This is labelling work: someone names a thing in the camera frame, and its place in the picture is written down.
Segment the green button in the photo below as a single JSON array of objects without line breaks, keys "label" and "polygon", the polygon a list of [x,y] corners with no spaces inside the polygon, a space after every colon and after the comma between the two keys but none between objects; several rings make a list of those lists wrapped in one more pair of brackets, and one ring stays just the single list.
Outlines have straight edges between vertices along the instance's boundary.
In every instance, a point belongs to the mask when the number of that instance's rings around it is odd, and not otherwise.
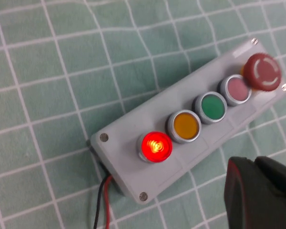
[{"label": "green button", "polygon": [[225,114],[223,101],[213,94],[209,94],[202,99],[201,107],[204,114],[214,120],[222,118]]}]

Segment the pink button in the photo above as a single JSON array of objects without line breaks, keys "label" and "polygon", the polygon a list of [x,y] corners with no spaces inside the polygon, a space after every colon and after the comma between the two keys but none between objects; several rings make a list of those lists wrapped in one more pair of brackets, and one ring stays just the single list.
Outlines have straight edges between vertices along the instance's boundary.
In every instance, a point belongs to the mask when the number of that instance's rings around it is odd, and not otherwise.
[{"label": "pink button", "polygon": [[231,75],[220,84],[220,94],[229,106],[245,103],[251,96],[252,90],[241,75]]},{"label": "pink button", "polygon": [[238,101],[246,100],[249,94],[247,85],[239,78],[232,78],[228,81],[228,91],[232,98]]}]

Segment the red wire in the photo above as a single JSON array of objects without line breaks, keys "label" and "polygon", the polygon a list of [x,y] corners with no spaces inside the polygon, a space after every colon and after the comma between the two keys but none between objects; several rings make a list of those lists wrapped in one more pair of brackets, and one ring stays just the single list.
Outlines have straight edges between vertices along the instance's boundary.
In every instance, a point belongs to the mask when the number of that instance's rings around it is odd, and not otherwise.
[{"label": "red wire", "polygon": [[108,197],[108,185],[112,179],[112,175],[110,175],[105,184],[104,184],[104,199],[106,204],[106,229],[109,229],[109,223],[110,223],[110,213],[109,213],[109,197]]}]

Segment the green checkered fabric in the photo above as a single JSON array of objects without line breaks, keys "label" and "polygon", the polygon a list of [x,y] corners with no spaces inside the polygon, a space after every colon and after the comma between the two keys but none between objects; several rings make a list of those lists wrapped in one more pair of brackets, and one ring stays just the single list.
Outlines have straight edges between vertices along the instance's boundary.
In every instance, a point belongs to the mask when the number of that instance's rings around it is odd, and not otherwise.
[{"label": "green checkered fabric", "polygon": [[[0,229],[91,229],[89,137],[248,37],[286,79],[286,0],[0,0]],[[227,161],[259,155],[286,165],[286,97],[148,205],[111,185],[111,229],[227,229]]]}]

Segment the illuminated red light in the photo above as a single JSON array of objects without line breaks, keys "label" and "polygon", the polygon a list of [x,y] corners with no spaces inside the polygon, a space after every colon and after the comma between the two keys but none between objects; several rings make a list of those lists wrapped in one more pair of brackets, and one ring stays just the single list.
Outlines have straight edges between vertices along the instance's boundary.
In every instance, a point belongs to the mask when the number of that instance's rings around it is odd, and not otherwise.
[{"label": "illuminated red light", "polygon": [[162,132],[146,134],[141,143],[141,156],[150,162],[162,162],[167,159],[173,150],[170,137]]}]

